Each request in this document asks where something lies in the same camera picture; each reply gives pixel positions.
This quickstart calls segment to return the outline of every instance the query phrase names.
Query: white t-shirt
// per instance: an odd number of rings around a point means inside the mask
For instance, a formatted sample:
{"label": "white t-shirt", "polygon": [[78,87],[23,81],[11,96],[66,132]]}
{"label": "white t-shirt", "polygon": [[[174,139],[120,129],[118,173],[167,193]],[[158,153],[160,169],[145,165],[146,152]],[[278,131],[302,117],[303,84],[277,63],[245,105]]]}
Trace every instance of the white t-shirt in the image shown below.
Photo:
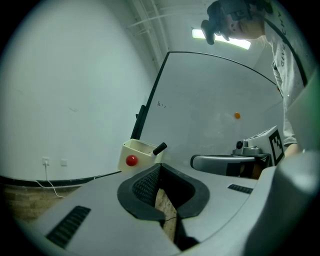
{"label": "white t-shirt", "polygon": [[[289,34],[290,29],[287,29],[289,25],[287,24],[287,20],[283,17],[283,14],[276,11],[273,14],[267,14],[265,17],[280,29],[290,42],[292,35]],[[297,143],[292,126],[287,119],[287,109],[304,89],[304,84],[295,58],[288,45],[283,42],[282,38],[267,23],[264,23],[264,30],[266,40],[272,47],[273,73],[283,97],[283,134],[285,138],[283,144],[287,146],[292,143]]]}

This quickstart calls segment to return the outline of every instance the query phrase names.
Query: person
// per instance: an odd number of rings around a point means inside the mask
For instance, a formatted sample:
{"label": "person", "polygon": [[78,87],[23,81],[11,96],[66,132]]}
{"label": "person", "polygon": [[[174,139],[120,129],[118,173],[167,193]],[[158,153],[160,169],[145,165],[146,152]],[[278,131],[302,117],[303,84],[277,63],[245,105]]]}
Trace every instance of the person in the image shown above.
{"label": "person", "polygon": [[263,17],[276,25],[286,37],[289,35],[289,24],[280,11],[273,13],[268,2],[266,7],[257,8],[250,4],[252,19],[240,19],[235,21],[230,14],[226,15],[219,0],[213,2],[207,9],[209,20],[202,22],[201,28],[209,44],[213,44],[213,33],[222,35],[226,40],[229,38],[240,40],[255,40],[264,37],[272,47],[272,68],[277,87],[283,97],[284,123],[283,144],[287,147],[285,157],[296,155],[299,152],[297,140],[292,126],[287,118],[287,109],[304,89],[302,77],[295,58],[283,39],[265,22]]}

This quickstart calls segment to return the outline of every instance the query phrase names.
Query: ceiling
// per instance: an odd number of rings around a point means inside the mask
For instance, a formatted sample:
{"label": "ceiling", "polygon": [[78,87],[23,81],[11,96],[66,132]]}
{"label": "ceiling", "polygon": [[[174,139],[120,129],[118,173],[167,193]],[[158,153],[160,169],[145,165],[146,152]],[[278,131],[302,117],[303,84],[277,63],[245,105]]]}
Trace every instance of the ceiling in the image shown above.
{"label": "ceiling", "polygon": [[128,28],[139,27],[136,36],[144,38],[158,69],[168,51],[218,55],[254,68],[264,49],[258,41],[252,41],[249,50],[246,50],[224,42],[216,42],[212,46],[204,39],[193,38],[192,29],[199,29],[202,20],[208,19],[207,8],[213,0],[127,0],[127,2],[137,21],[136,25],[131,24]]}

